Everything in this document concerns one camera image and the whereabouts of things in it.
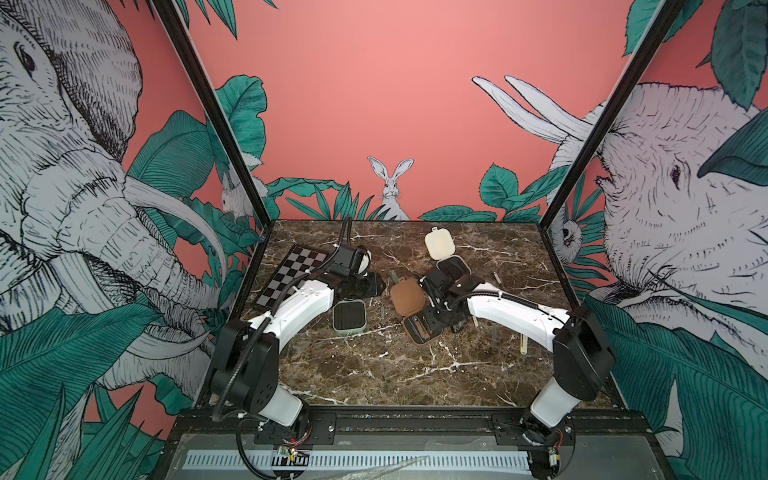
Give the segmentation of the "brown clipper case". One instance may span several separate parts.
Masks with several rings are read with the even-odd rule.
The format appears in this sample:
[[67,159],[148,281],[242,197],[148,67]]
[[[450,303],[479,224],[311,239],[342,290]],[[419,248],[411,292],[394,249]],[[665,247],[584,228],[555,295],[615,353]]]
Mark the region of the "brown clipper case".
[[417,345],[427,344],[441,336],[443,328],[434,318],[434,309],[418,281],[400,278],[389,289],[396,313],[408,337]]

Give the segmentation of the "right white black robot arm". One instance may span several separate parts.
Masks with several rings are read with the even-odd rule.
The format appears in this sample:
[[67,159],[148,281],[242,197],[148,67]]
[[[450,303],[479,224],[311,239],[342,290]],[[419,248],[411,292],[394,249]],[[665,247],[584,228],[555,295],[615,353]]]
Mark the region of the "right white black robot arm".
[[440,320],[474,316],[512,330],[552,354],[552,377],[527,407],[521,423],[550,433],[580,403],[593,401],[612,373],[617,355],[588,308],[553,308],[505,292],[473,274],[455,278],[434,267],[419,280]]

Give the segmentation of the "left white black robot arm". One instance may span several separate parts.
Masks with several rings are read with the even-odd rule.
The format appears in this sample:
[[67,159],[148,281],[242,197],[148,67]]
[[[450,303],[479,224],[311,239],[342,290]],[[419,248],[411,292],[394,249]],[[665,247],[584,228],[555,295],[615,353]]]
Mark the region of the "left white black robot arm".
[[385,290],[381,275],[370,270],[370,251],[351,244],[352,224],[350,217],[342,221],[333,253],[289,281],[269,310],[223,327],[208,374],[217,397],[214,422],[237,417],[271,422],[292,437],[306,434],[309,407],[279,385],[281,349],[328,311],[344,307],[363,316],[365,301]]

